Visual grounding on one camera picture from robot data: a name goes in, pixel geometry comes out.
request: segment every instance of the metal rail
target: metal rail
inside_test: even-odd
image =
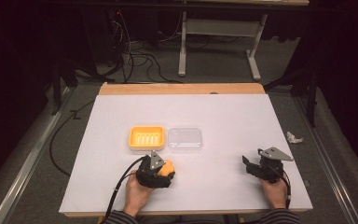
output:
[[[345,218],[347,219],[348,223],[357,224],[358,223],[358,214],[356,209],[351,202],[351,196],[349,195],[345,185],[342,183],[341,179],[338,176],[336,168],[334,167],[333,163],[330,160],[330,157],[327,153],[327,150],[322,143],[320,135],[318,134],[317,130],[308,123],[308,118],[306,116],[307,110],[304,103],[298,97],[294,98],[294,102],[296,107],[300,110],[300,115],[303,120],[306,121],[308,129],[310,130],[310,134],[313,138],[313,141],[316,144],[319,160],[322,164],[322,168],[330,182],[330,185],[336,194],[337,200],[341,209],[344,213]]]
[[[10,219],[10,216],[13,213],[17,202],[20,200],[22,193],[24,192],[29,180],[31,179],[34,169],[36,168],[36,165],[38,164],[40,158],[43,155],[43,151],[44,151],[43,146],[48,140],[48,136],[50,135],[51,131],[54,129],[58,119],[61,116],[62,109],[67,104],[72,94],[73,94],[73,90],[71,90],[70,88],[65,88],[62,94],[62,98],[63,98],[62,107],[59,109],[59,111],[57,111],[57,114],[55,116],[51,117],[48,123],[48,127],[41,135],[39,140],[35,143],[33,148],[31,149],[31,152],[28,155],[25,163],[22,165],[19,173],[16,176],[16,179],[14,180],[9,191],[7,192],[5,199],[2,201],[0,205],[0,224],[8,223],[8,220]]]

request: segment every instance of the metal bracket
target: metal bracket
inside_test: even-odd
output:
[[[153,150],[151,153],[150,170],[156,170],[164,164],[165,161]]]
[[[271,160],[276,161],[294,161],[295,159],[291,158],[290,156],[286,155],[284,152],[280,151],[276,147],[270,147],[266,150],[258,149],[258,154],[260,156],[269,158]]]

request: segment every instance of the orange object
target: orange object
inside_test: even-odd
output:
[[[162,150],[164,128],[160,126],[134,126],[131,128],[129,146],[132,150]]]
[[[170,173],[174,172],[175,168],[172,165],[170,160],[165,160],[165,164],[158,171],[158,175],[168,176]]]

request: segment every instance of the orange tray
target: orange tray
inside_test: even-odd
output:
[[[129,146],[132,150],[162,150],[164,128],[160,126],[134,126],[131,128]]]

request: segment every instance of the striped sleeve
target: striped sleeve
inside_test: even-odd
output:
[[[124,212],[113,211],[105,221],[106,224],[138,224],[130,215]]]
[[[300,220],[296,214],[287,209],[274,209],[260,218],[262,224],[299,224]]]

